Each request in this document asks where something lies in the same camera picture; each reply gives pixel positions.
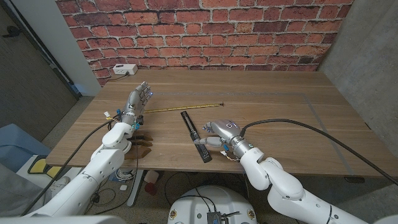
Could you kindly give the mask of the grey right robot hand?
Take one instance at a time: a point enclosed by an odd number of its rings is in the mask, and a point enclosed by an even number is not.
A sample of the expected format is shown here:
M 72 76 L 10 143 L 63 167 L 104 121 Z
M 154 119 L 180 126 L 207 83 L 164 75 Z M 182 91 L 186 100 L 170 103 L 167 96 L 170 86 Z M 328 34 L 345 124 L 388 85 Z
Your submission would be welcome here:
M 204 144 L 211 147 L 221 147 L 229 145 L 232 147 L 233 154 L 242 158 L 246 153 L 252 153 L 256 149 L 251 146 L 240 134 L 241 128 L 228 119 L 219 119 L 207 122 L 203 129 L 216 134 L 216 137 L 207 137 L 194 140 L 194 144 Z

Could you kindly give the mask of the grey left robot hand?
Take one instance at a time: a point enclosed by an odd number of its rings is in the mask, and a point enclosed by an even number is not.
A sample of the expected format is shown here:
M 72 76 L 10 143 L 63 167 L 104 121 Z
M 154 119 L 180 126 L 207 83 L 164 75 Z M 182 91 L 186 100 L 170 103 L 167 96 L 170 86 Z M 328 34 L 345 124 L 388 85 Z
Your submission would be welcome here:
M 142 82 L 129 95 L 124 111 L 121 115 L 121 122 L 134 124 L 137 119 L 144 114 L 145 106 L 152 97 L 153 93 L 147 82 Z

